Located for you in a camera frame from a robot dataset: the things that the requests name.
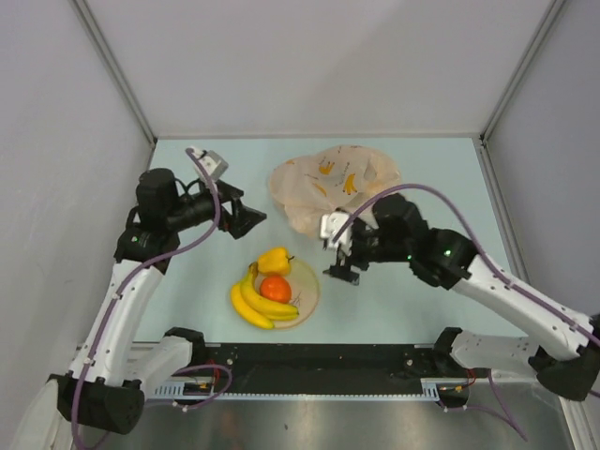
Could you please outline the yellow fake bell pepper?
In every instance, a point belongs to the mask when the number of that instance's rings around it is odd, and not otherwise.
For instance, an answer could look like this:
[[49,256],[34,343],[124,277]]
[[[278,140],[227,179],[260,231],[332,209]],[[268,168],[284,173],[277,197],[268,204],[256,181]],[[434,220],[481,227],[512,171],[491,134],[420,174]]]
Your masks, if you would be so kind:
[[288,276],[292,271],[293,256],[285,247],[274,247],[257,260],[258,271],[262,275]]

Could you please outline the fake orange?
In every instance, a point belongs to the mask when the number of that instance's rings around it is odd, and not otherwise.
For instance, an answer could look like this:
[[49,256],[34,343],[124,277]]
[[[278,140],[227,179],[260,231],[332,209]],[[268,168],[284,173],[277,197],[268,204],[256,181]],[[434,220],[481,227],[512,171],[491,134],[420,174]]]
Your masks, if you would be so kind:
[[288,303],[292,299],[292,287],[285,277],[269,276],[260,285],[261,296],[279,303]]

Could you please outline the yellow fake banana bunch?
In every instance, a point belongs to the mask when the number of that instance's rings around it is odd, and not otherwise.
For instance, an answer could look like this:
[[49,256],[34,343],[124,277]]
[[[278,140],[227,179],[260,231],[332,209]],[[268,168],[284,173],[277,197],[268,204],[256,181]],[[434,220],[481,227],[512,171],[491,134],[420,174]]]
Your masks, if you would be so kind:
[[253,262],[248,266],[245,276],[232,285],[230,299],[238,315],[249,324],[264,330],[275,329],[276,322],[297,319],[297,307],[269,300],[255,289],[258,275],[258,264]]

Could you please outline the translucent peach plastic bag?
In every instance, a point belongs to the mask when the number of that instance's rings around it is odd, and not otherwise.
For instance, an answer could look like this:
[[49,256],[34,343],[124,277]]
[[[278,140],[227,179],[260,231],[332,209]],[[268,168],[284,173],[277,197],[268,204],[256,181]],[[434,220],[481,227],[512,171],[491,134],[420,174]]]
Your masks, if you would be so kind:
[[338,209],[353,212],[400,183],[398,165],[384,152],[342,144],[280,164],[272,171],[268,186],[292,229],[315,237],[321,216]]

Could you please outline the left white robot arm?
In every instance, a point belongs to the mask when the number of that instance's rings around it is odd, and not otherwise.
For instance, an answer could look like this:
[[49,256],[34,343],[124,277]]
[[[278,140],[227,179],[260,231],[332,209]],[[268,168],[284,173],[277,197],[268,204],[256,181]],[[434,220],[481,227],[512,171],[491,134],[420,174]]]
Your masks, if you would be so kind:
[[136,187],[137,204],[114,253],[112,277],[88,338],[58,383],[57,409],[79,425],[121,435],[139,422],[145,401],[177,371],[194,375],[209,359],[203,333],[168,330],[159,344],[134,365],[129,351],[150,297],[171,258],[183,252],[179,234],[208,222],[213,230],[239,239],[265,221],[264,212],[242,203],[243,190],[223,181],[194,180],[185,185],[169,169],[144,172]]

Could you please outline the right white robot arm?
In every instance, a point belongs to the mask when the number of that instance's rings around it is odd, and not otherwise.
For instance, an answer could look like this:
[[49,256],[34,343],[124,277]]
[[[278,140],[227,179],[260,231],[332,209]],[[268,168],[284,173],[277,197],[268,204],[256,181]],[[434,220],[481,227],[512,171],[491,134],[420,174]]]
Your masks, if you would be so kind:
[[326,275],[356,285],[373,263],[406,263],[427,285],[476,301],[524,334],[496,337],[447,327],[432,350],[440,374],[497,369],[532,376],[569,400],[582,401],[592,392],[599,375],[597,316],[565,307],[507,273],[471,232],[430,227],[398,193],[375,198],[368,210],[372,223],[345,211],[322,216],[319,237],[337,257]]

